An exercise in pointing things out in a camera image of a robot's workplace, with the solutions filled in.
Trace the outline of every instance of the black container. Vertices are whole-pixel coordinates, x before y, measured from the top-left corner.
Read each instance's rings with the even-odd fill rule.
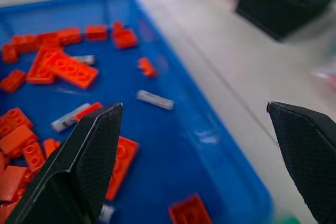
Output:
[[[332,0],[239,0],[236,12],[275,40],[317,18]]]

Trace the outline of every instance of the white floor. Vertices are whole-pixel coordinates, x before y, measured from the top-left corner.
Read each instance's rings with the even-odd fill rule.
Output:
[[[1,5],[37,0],[0,0]],[[279,44],[236,16],[226,0],[143,0],[186,68],[267,185],[278,209],[316,223],[279,153],[268,101],[326,113],[336,95],[311,75],[336,33],[333,13]]]

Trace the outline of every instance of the orange 2x4 brick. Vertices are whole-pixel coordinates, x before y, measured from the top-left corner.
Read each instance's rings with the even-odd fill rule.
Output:
[[[117,158],[115,160],[114,171],[106,194],[106,199],[113,200],[116,196],[138,148],[138,143],[124,137],[119,137]]]
[[[50,56],[43,66],[59,78],[82,89],[87,89],[99,73],[97,69],[72,59],[61,51],[57,51]]]

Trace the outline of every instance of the lego stud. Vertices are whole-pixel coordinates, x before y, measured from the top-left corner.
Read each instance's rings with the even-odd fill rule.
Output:
[[[15,123],[16,123],[18,126],[20,126],[21,124],[24,123],[24,120],[23,120],[22,118],[18,118],[18,119],[16,119]]]
[[[7,114],[10,118],[15,118],[18,116],[18,112],[17,112],[17,109],[11,109],[8,111],[8,114]]]
[[[65,69],[67,66],[67,62],[63,59],[56,60],[55,64],[58,66],[59,69]]]
[[[31,160],[30,160],[31,164],[34,165],[34,166],[37,166],[37,165],[42,165],[43,164],[43,160],[41,160],[39,157],[35,156],[35,157],[32,157]]]
[[[78,68],[75,65],[68,65],[67,70],[69,71],[69,75],[74,76],[76,75]]]
[[[46,77],[49,77],[51,75],[51,72],[46,68],[40,68],[37,71],[37,74],[38,74],[39,77],[46,78]]]
[[[35,152],[35,147],[33,145],[28,145],[25,149],[28,154],[32,154]]]
[[[6,125],[6,126],[1,127],[0,131],[1,131],[2,135],[7,135],[11,131],[11,128]]]
[[[90,79],[90,75],[81,70],[78,71],[77,75],[78,75],[78,80],[80,81],[87,81]]]
[[[126,148],[122,145],[118,145],[117,158],[124,158],[126,156]]]

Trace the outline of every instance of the lego brick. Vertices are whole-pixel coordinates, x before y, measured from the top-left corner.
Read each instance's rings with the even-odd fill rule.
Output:
[[[142,73],[147,77],[155,77],[156,70],[146,57],[141,57],[138,60],[138,67],[142,70]]]
[[[80,55],[80,56],[73,56],[75,60],[78,60],[86,65],[93,65],[95,64],[96,58],[94,55]]]
[[[50,84],[55,81],[56,76],[48,68],[43,66],[43,62],[52,53],[61,50],[60,48],[41,47],[32,66],[30,67],[27,82],[32,84]]]
[[[20,157],[22,149],[36,140],[38,137],[23,124],[0,140],[0,148],[8,157]]]
[[[21,70],[13,70],[6,78],[0,82],[0,88],[8,93],[13,93],[26,80],[26,73]]]
[[[13,209],[16,207],[18,201],[10,204],[1,204],[0,205],[0,224],[4,224],[8,216],[11,214]]]
[[[14,202],[19,200],[33,180],[33,175],[27,167],[7,166],[0,174],[0,201]]]
[[[156,94],[152,94],[145,90],[139,90],[136,94],[136,98],[140,101],[148,102],[166,110],[172,110],[174,108],[174,101],[160,97]]]
[[[138,44],[138,38],[132,29],[124,29],[122,23],[113,24],[112,33],[114,44],[119,49],[135,47]]]
[[[94,103],[93,105],[91,105],[90,107],[88,107],[88,108],[82,110],[81,112],[79,112],[79,113],[75,116],[76,121],[79,122],[79,120],[80,120],[83,116],[85,116],[85,115],[87,115],[87,114],[90,114],[92,111],[95,111],[95,110],[97,110],[97,109],[99,109],[99,108],[101,108],[101,104],[100,104],[99,102],[95,102],[95,103]]]
[[[101,208],[101,213],[98,219],[103,223],[110,223],[114,211],[114,207],[110,207],[104,204]]]
[[[107,26],[88,26],[85,31],[88,40],[105,40],[108,38]]]
[[[39,34],[36,36],[36,44],[38,47],[41,47],[45,44],[52,45],[53,43],[59,44],[58,34],[57,32]]]
[[[34,126],[19,107],[8,110],[6,114],[0,116],[0,137],[8,135],[14,129],[23,124],[25,124],[28,128],[32,128]]]
[[[56,150],[61,145],[60,141],[56,141],[53,138],[47,139],[43,141],[44,151],[46,153],[47,158],[51,155],[51,153]]]
[[[57,32],[61,45],[68,45],[81,42],[79,27],[71,27]]]
[[[70,113],[62,116],[61,118],[53,121],[51,123],[51,127],[57,131],[57,132],[61,132],[63,130],[65,130],[66,128],[70,127],[71,125],[75,124],[76,121],[76,115],[86,109],[90,107],[90,103],[85,103],[83,105],[81,105],[80,107],[76,108],[75,110],[71,111]]]
[[[13,45],[4,44],[2,47],[2,60],[4,63],[15,63],[19,60],[15,47]]]
[[[5,156],[5,154],[0,151],[0,174],[4,173],[9,162],[9,158]]]
[[[46,158],[37,142],[33,142],[23,149],[26,162],[32,173],[36,174],[44,165]]]
[[[109,188],[106,194],[106,199],[113,200],[116,196],[122,181],[124,180],[129,167],[138,151],[139,144],[128,140],[124,137],[119,137],[117,157],[115,160],[113,175],[110,180]]]
[[[14,36],[12,38],[12,45],[19,54],[37,50],[36,38],[34,35]]]
[[[212,224],[212,219],[198,194],[169,207],[169,214],[174,224]]]
[[[60,43],[58,38],[45,38],[41,44],[41,47],[47,48],[59,48]]]
[[[55,52],[43,64],[59,78],[82,89],[87,89],[97,77],[99,71],[78,60],[72,59],[64,52]]]

